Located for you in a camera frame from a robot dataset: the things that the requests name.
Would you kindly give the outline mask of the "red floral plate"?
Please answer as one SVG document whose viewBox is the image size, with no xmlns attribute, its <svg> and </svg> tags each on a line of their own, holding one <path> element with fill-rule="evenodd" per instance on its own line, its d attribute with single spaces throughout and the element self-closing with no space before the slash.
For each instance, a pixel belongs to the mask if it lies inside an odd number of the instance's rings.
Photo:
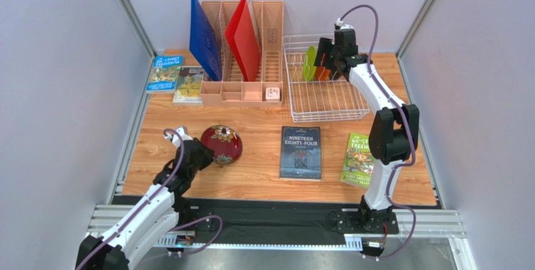
<svg viewBox="0 0 535 270">
<path fill-rule="evenodd" d="M 242 139 L 228 126 L 217 125 L 207 128 L 202 133 L 201 142 L 214 151 L 214 160 L 219 165 L 229 165 L 242 155 Z"/>
</svg>

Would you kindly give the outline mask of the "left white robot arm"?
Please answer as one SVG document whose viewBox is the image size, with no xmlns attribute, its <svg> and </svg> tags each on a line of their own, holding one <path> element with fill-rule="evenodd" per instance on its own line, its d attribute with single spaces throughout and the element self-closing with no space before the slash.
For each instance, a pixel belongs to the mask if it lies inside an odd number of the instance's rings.
<svg viewBox="0 0 535 270">
<path fill-rule="evenodd" d="M 197 172 L 213 162 L 214 151 L 197 138 L 186 138 L 176 147 L 175 157 L 155 176 L 142 199 L 100 237 L 89 235 L 82 241 L 77 269 L 134 269 L 166 233 L 210 219 L 194 219 L 183 194 Z"/>
</svg>

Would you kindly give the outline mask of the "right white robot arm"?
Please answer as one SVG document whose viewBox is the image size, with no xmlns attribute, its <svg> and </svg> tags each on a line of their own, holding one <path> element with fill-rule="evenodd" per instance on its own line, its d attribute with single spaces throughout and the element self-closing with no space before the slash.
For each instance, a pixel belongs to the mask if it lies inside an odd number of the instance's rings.
<svg viewBox="0 0 535 270">
<path fill-rule="evenodd" d="M 375 114 L 369 133 L 369 149 L 375 159 L 372 178 L 356 219 L 363 231 L 382 230 L 394 219 L 391 195 L 398 170 L 418 145 L 419 109 L 397 97 L 379 76 L 370 55 L 359 53 L 350 25 L 335 28 L 333 38 L 320 38 L 315 66 L 343 76 Z"/>
</svg>

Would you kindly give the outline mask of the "green plate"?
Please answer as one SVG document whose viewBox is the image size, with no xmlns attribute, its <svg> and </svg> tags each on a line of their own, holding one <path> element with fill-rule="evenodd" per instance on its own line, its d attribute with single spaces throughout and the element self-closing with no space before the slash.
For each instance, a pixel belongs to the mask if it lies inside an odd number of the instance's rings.
<svg viewBox="0 0 535 270">
<path fill-rule="evenodd" d="M 303 78 L 305 82 L 311 82 L 315 77 L 316 47 L 310 46 L 303 57 Z"/>
</svg>

